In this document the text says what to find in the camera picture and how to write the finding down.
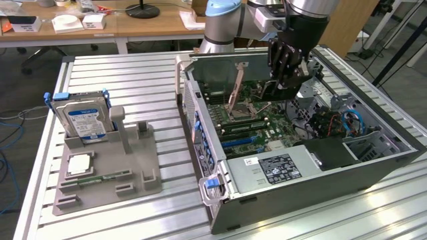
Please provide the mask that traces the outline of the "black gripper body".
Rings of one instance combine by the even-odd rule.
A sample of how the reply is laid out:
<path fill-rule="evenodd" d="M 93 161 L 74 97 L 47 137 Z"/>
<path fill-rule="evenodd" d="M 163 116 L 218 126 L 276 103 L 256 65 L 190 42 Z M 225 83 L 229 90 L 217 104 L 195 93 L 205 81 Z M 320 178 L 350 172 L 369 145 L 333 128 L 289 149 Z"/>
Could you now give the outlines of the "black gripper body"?
<path fill-rule="evenodd" d="M 330 17 L 310 17 L 302 14 L 289 15 L 286 28 L 278 33 L 278 43 L 292 60 L 309 57 L 310 51 L 318 45 Z"/>

